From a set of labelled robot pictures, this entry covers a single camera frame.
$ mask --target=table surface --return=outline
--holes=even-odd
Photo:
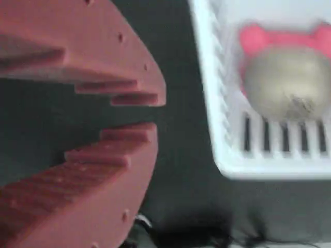
[[[331,241],[331,181],[231,181],[210,148],[202,84],[185,0],[116,0],[167,82],[165,107],[111,107],[73,87],[0,83],[0,184],[61,163],[63,151],[97,139],[102,128],[154,121],[156,169],[141,211],[157,230],[231,219],[252,231],[258,213],[269,237]]]

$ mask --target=red plastic piece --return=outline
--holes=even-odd
[[[74,83],[113,105],[166,103],[156,62],[109,0],[0,1],[0,76]]]
[[[248,57],[255,56],[270,46],[310,47],[331,58],[331,25],[322,23],[313,34],[267,31],[257,24],[244,27],[240,43]]]
[[[0,247],[118,247],[157,150],[153,123],[104,130],[98,143],[67,152],[66,163],[3,187]]]

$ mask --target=dark gray surface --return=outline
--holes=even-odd
[[[186,1],[114,2],[164,73],[167,105],[114,108],[71,86],[2,80],[0,183],[60,163],[64,150],[96,140],[102,128],[154,121],[160,152],[142,211],[158,230],[229,217],[249,229],[256,211],[274,238],[331,241],[331,182],[230,181],[218,172]]]

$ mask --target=black fabric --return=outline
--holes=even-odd
[[[1,80],[1,184],[60,163],[63,151],[95,141],[102,128],[154,121],[160,151],[141,211],[157,231],[230,222],[239,235],[253,232],[254,211],[272,238],[331,241],[330,181],[231,181],[216,168],[187,2],[114,3],[158,62],[167,105],[115,108],[69,85]]]

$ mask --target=small hole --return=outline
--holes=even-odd
[[[245,116],[244,121],[244,150],[250,151],[250,118],[248,115]]]
[[[322,121],[318,121],[317,125],[318,125],[320,152],[325,153],[327,149],[326,149],[326,137],[325,137],[324,125]]]
[[[282,139],[283,139],[283,152],[290,151],[290,142],[289,142],[289,128],[286,123],[281,123]]]
[[[123,43],[123,42],[124,42],[125,37],[124,37],[124,35],[123,35],[122,33],[119,33],[117,37],[118,37],[118,41],[119,41],[120,43]]]
[[[266,152],[270,152],[270,128],[269,122],[263,118],[263,128],[264,128],[264,136],[263,136],[263,150]]]
[[[95,1],[95,0],[85,0],[86,4],[87,4],[88,6],[91,6],[92,4],[94,4],[94,1]]]
[[[308,136],[307,129],[304,123],[300,123],[300,132],[301,132],[301,150],[302,152],[308,152]]]
[[[122,221],[126,222],[129,218],[129,209],[124,210],[124,212],[122,213]]]
[[[63,182],[63,178],[62,178],[62,177],[57,177],[57,178],[55,179],[55,181],[56,181],[56,182]]]

